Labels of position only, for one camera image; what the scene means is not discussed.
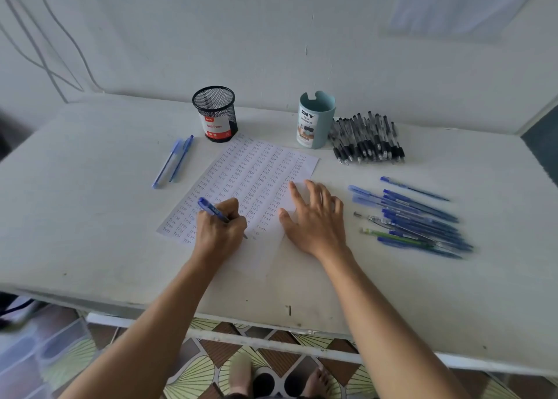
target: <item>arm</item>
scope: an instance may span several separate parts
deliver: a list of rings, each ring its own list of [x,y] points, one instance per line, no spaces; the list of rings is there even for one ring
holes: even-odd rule
[[[236,198],[217,208],[231,222],[198,213],[196,246],[178,276],[61,399],[161,397],[201,297],[221,264],[240,246],[246,228]]]
[[[341,200],[332,198],[322,184],[315,185],[309,180],[305,183],[310,190],[309,205],[296,186],[289,185],[298,224],[283,209],[279,219],[289,239],[322,263],[380,397],[468,398],[450,370],[411,330],[354,260],[345,244]]]

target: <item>white cable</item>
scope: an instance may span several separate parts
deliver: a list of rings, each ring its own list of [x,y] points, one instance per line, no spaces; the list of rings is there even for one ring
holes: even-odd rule
[[[68,32],[66,30],[66,28],[62,25],[62,23],[60,23],[60,21],[57,19],[57,17],[54,15],[54,13],[52,12],[52,9],[49,5],[49,3],[46,0],[42,0],[43,4],[45,4],[45,7],[47,9],[47,11],[49,12],[50,16],[52,17],[52,19],[56,22],[56,24],[58,24],[58,26],[62,29],[62,31],[64,33],[66,33],[66,36],[68,36],[68,38],[72,41],[72,43],[74,44],[75,48],[78,50],[79,56],[81,57],[81,60],[83,61],[83,64],[85,65],[85,69],[87,70],[87,74],[89,74],[89,77],[91,78],[91,81],[93,82],[93,84],[98,87],[103,93],[104,93],[104,89],[102,87],[99,86],[99,84],[97,83],[97,81],[95,80],[95,78],[93,77],[93,74],[91,73],[91,70],[89,69],[89,65],[87,64],[87,60],[85,59],[85,56],[83,55],[80,47],[78,46],[78,43],[74,40],[74,38],[70,35],[70,32]]]
[[[24,4],[24,2],[22,0],[16,0],[17,3],[19,4],[19,6],[23,9],[23,11],[25,12],[25,14],[29,17],[29,20],[31,20],[31,22],[35,25],[35,27],[37,28],[37,30],[39,31],[39,33],[45,38],[46,42],[49,44],[49,46],[52,48],[52,50],[54,51],[54,53],[56,54],[56,56],[58,57],[58,59],[60,60],[60,62],[64,65],[64,67],[66,67],[66,70],[71,74],[72,78],[75,80],[76,84],[83,89],[83,86],[80,84],[80,82],[78,81],[78,79],[74,76],[74,73],[72,73],[72,71],[70,70],[70,67],[67,66],[66,62],[64,61],[64,59],[62,59],[62,57],[60,56],[60,54],[58,53],[58,51],[56,50],[56,48],[54,48],[54,45],[52,44],[52,42],[50,41],[49,37],[46,36],[46,33],[43,31],[43,29],[41,29],[41,26],[38,25],[37,20],[35,20],[35,18],[33,17],[33,15],[31,14],[31,12],[29,11],[29,8],[27,8],[27,6]]]
[[[54,77],[52,76],[52,72],[50,71],[48,65],[46,64],[45,57],[42,56],[41,50],[38,48],[37,44],[35,43],[35,40],[31,36],[31,34],[29,33],[29,30],[27,30],[27,27],[25,26],[23,20],[21,19],[21,16],[17,12],[16,8],[13,6],[12,1],[11,0],[4,0],[4,1],[6,1],[6,4],[8,4],[8,7],[10,8],[13,16],[16,18],[19,26],[25,32],[25,35],[29,39],[29,42],[31,42],[33,48],[35,49],[35,52],[37,53],[37,56],[38,56],[39,60],[41,60],[42,66],[45,68],[46,74],[49,76],[50,81],[52,82],[52,85],[54,85],[54,88],[56,89],[56,91],[60,95],[60,98],[62,98],[62,101],[64,101],[64,103],[67,104],[68,100],[66,99],[66,97],[64,96],[62,91],[60,90],[60,87],[57,85],[56,80],[54,80]]]
[[[27,61],[29,61],[31,64],[36,65],[38,68],[46,70],[46,71],[50,71],[52,73],[52,75],[58,79],[60,79],[61,81],[63,81],[64,83],[66,83],[66,85],[69,85],[71,87],[73,87],[75,90],[78,90],[80,92],[84,92],[83,89],[79,88],[78,86],[74,85],[72,82],[66,80],[65,78],[63,78],[62,76],[60,76],[57,73],[54,73],[51,70],[47,70],[45,67],[43,67],[40,63],[38,63],[37,61],[31,59],[30,57],[28,57],[27,55],[25,55],[25,53],[18,47],[17,43],[15,43],[15,41],[13,40],[13,38],[10,36],[10,34],[7,32],[7,30],[4,28],[4,25],[2,24],[2,22],[0,22],[0,32],[2,32],[4,34],[4,36],[6,36],[6,39],[8,39],[8,42],[12,44],[12,46],[14,47],[14,49],[17,51],[17,53],[19,55],[21,55],[23,58],[25,58]]]

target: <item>pen holder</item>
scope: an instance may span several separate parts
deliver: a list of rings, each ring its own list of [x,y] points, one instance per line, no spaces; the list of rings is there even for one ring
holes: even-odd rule
[[[335,98],[319,90],[316,99],[308,93],[300,96],[296,140],[303,146],[318,149],[324,146],[335,114]]]
[[[228,142],[238,131],[234,114],[234,92],[224,86],[209,86],[192,97],[198,109],[205,137],[212,142]]]

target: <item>hand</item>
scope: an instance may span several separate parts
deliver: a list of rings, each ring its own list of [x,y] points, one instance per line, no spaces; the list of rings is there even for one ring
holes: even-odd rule
[[[344,254],[345,226],[343,224],[343,202],[331,196],[327,188],[310,180],[304,183],[310,191],[310,204],[304,202],[295,184],[289,182],[291,197],[296,205],[298,224],[289,213],[280,208],[279,221],[287,237],[303,252],[314,255],[323,262],[327,256]]]
[[[241,245],[247,224],[246,218],[238,215],[238,199],[227,199],[215,207],[230,223],[224,223],[205,211],[198,212],[198,232],[192,255],[211,261],[217,270]]]

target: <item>forearm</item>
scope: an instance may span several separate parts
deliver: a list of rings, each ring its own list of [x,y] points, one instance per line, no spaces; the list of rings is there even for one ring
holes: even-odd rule
[[[164,292],[66,389],[62,399],[158,399],[214,275],[203,258],[194,253]]]
[[[336,255],[323,261],[324,268],[380,396],[467,398],[451,372],[362,272],[349,249]]]

